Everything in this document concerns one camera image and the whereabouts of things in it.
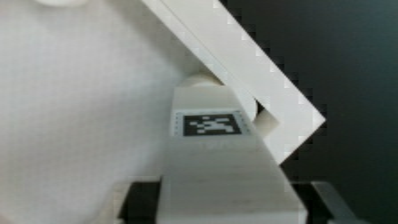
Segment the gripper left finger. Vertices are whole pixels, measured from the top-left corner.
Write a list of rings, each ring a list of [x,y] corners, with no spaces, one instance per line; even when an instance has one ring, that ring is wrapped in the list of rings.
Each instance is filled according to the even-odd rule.
[[[130,182],[118,211],[118,224],[157,224],[162,178]]]

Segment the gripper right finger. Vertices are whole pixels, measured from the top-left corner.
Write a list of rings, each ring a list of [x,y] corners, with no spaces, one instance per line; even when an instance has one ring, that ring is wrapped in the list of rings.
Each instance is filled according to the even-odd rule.
[[[372,224],[357,217],[329,182],[293,182],[292,187],[308,209],[306,224]]]

